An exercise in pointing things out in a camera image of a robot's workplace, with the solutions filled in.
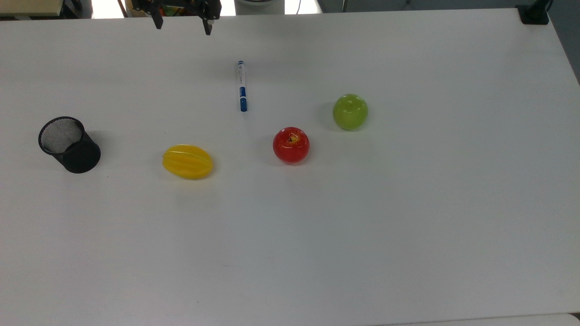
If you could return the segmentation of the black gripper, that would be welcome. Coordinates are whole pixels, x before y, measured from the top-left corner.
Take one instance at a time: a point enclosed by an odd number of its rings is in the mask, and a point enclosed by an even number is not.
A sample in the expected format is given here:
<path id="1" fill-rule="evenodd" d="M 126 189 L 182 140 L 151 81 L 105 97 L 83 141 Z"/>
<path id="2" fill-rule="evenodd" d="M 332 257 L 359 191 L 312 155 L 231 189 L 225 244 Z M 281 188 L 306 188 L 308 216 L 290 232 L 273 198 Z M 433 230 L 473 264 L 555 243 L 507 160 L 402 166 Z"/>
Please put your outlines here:
<path id="1" fill-rule="evenodd" d="M 207 36 L 211 35 L 213 20 L 219 19 L 222 11 L 220 0 L 132 0 L 132 5 L 135 10 L 151 16 L 156 29 L 161 29 L 163 25 L 162 6 L 185 9 L 193 16 L 201 17 Z"/>

